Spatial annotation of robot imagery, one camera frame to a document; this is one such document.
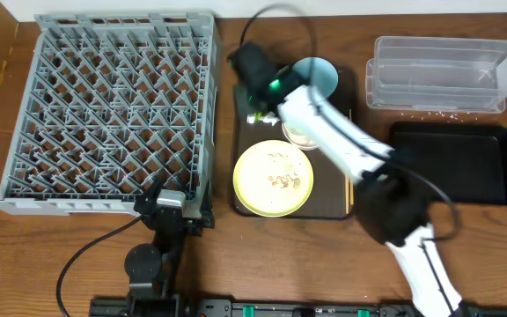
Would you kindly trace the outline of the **white napkin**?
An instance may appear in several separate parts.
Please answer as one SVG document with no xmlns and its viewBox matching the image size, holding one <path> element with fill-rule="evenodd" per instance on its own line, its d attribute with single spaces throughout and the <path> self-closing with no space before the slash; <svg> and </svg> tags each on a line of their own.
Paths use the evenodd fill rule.
<svg viewBox="0 0 507 317">
<path fill-rule="evenodd" d="M 263 123 L 270 124 L 271 126 L 275 126 L 280 121 L 280 118 L 273 112 L 269 112 L 261 117 L 261 121 Z"/>
</svg>

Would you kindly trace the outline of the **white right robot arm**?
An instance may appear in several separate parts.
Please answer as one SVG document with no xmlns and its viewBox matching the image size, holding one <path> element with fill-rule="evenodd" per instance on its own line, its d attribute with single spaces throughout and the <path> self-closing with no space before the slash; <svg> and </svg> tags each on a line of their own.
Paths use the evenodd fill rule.
<svg viewBox="0 0 507 317">
<path fill-rule="evenodd" d="M 356 219 L 396 258 L 423 316 L 460 316 L 462 297 L 452 285 L 437 251 L 441 238 L 434 233 L 430 199 L 415 183 L 430 187 L 452 213 L 448 195 L 419 173 L 397 161 L 394 150 L 369 136 L 332 106 L 321 91 L 317 57 L 306 58 L 304 70 L 280 67 L 261 47 L 246 42 L 228 61 L 246 88 L 255 113 L 275 114 L 281 122 L 315 142 L 349 177 L 356 188 Z"/>
</svg>

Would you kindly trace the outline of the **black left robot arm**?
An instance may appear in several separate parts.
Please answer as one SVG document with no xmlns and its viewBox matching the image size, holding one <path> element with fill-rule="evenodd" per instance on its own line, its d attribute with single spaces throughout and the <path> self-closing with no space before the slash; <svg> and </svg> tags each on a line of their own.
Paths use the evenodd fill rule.
<svg viewBox="0 0 507 317">
<path fill-rule="evenodd" d="M 158 181 L 137 197 L 134 210 L 154 236 L 151 243 L 132 248 L 125 258 L 129 295 L 136 299 L 169 299 L 186 237 L 200 237 L 205 228 L 214 226 L 210 185 L 191 215 L 184 193 L 162 189 Z"/>
</svg>

